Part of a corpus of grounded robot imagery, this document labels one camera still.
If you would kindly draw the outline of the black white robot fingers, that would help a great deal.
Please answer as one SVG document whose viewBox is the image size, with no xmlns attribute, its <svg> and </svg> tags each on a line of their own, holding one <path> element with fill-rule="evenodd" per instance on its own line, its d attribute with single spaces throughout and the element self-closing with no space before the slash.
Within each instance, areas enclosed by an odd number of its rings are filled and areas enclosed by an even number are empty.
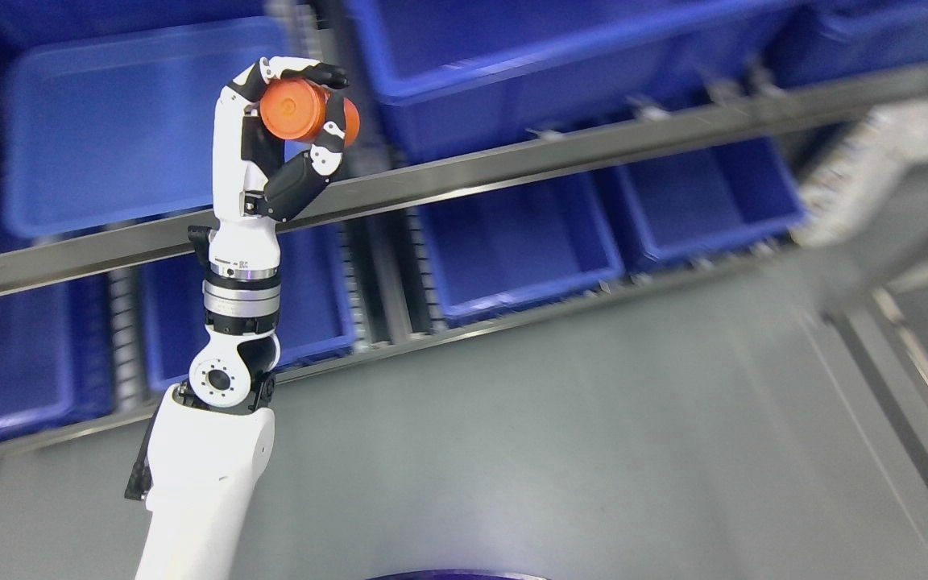
<svg viewBox="0 0 928 580">
<path fill-rule="evenodd" d="M 261 56 L 227 84 L 246 102 L 260 102 L 270 85 L 284 80 L 306 80 L 328 91 L 350 87 L 346 70 L 302 56 Z"/>
</svg>

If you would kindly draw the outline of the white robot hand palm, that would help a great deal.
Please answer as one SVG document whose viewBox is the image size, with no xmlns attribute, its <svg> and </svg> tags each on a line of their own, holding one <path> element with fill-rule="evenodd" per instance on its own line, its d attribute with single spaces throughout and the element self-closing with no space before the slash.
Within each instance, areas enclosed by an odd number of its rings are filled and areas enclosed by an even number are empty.
<svg viewBox="0 0 928 580">
<path fill-rule="evenodd" d="M 225 87 L 214 110 L 211 191 L 218 228 L 209 243 L 209 261 L 224 278 L 269 278 L 280 266 L 276 225 L 247 208 L 247 191 L 266 183 L 262 170 L 242 153 L 243 122 L 253 105 Z"/>
</svg>

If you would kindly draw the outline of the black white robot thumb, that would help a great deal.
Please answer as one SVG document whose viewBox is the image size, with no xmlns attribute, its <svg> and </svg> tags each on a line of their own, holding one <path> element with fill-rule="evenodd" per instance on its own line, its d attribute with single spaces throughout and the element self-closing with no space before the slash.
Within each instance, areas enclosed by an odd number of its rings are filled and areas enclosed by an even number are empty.
<svg viewBox="0 0 928 580">
<path fill-rule="evenodd" d="M 310 147 L 284 160 L 284 141 L 261 121 L 244 122 L 244 213 L 276 222 L 294 219 L 331 183 L 342 165 L 346 130 L 325 121 Z"/>
</svg>

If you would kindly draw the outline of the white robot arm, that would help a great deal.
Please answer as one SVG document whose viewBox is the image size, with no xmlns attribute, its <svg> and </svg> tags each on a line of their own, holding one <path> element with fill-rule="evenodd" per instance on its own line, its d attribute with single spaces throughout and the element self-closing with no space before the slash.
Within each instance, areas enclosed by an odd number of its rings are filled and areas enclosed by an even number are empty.
<svg viewBox="0 0 928 580">
<path fill-rule="evenodd" d="M 280 359 L 281 249 L 332 183 L 358 124 L 349 76 L 303 56 L 261 56 L 214 107 L 217 226 L 192 225 L 206 345 L 159 401 L 126 484 L 151 515 L 139 579 L 226 579 L 255 485 L 268 466 Z"/>
</svg>

